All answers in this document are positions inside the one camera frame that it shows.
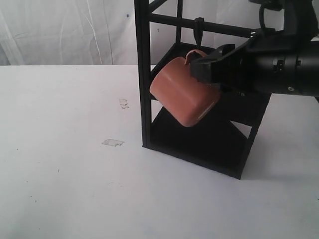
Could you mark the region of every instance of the white tabletop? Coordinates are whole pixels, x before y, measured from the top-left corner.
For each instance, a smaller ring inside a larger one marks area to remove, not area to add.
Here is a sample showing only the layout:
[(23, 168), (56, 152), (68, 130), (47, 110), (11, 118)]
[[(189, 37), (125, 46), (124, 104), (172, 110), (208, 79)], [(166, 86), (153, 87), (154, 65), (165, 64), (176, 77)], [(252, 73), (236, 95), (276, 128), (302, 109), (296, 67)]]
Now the white tabletop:
[(0, 75), (1, 239), (319, 238), (314, 98), (272, 96), (239, 181), (141, 147), (136, 66)]

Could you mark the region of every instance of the black metal rack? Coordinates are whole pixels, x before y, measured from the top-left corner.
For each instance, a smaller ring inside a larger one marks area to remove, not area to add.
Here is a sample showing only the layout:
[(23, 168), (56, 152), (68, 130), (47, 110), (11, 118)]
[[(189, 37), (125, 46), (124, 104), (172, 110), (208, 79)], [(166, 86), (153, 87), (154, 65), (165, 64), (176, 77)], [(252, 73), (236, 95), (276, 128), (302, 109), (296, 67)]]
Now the black metal rack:
[[(152, 122), (149, 89), (156, 74), (171, 59), (185, 56), (195, 45), (181, 42), (181, 29), (195, 28), (195, 21), (182, 18), (183, 0), (177, 0), (176, 17), (154, 14), (167, 0), (135, 0), (143, 147), (169, 154), (240, 179), (258, 128), (267, 108), (269, 94), (241, 96), (224, 94), (219, 103), (196, 126), (181, 126), (162, 108)], [(150, 22), (176, 26), (176, 41), (151, 71)], [(205, 22), (203, 30), (249, 38), (253, 29)], [(214, 49), (202, 47), (206, 53)], [(251, 126), (244, 136), (231, 121)]]

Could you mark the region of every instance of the white curtain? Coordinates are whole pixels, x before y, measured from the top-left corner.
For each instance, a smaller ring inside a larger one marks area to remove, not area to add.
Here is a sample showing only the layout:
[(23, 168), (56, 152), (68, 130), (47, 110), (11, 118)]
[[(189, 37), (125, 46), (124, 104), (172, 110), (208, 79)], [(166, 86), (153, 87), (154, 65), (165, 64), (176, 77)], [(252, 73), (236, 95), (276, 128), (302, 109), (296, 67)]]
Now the white curtain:
[[(176, 16), (177, 0), (156, 13)], [(183, 17), (258, 28), (259, 5), (248, 0), (184, 0)], [(283, 11), (266, 11), (266, 24), (283, 27)], [(175, 27), (151, 24), (152, 63), (171, 47)], [(194, 43), (192, 30), (182, 31)], [(244, 38), (205, 33), (203, 45)], [(133, 0), (0, 0), (0, 45), (12, 65), (137, 64)]]

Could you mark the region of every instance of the mug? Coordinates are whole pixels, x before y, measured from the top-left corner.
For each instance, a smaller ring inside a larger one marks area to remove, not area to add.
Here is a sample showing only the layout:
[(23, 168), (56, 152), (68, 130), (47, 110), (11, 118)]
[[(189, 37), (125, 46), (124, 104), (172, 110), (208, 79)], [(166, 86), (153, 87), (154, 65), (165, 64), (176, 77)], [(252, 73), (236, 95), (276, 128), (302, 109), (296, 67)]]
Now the mug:
[(206, 56), (200, 50), (192, 50), (186, 59), (171, 60), (150, 87), (150, 93), (185, 127), (196, 125), (220, 98), (217, 87), (198, 82), (191, 76), (189, 57), (193, 52)]

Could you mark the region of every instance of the small debris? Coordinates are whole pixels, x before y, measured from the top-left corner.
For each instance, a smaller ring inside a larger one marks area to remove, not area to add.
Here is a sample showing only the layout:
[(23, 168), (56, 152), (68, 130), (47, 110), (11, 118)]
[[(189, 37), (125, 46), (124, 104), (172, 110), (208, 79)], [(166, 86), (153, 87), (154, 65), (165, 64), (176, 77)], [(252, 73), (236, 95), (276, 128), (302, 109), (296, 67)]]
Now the small debris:
[(128, 109), (129, 108), (129, 104), (128, 104), (128, 100), (126, 99), (119, 99), (120, 101), (120, 105), (122, 109)]
[(107, 146), (111, 146), (111, 147), (117, 147), (117, 146), (122, 146), (123, 143), (125, 143), (125, 142), (109, 138), (109, 139), (105, 140), (102, 144), (107, 145)]

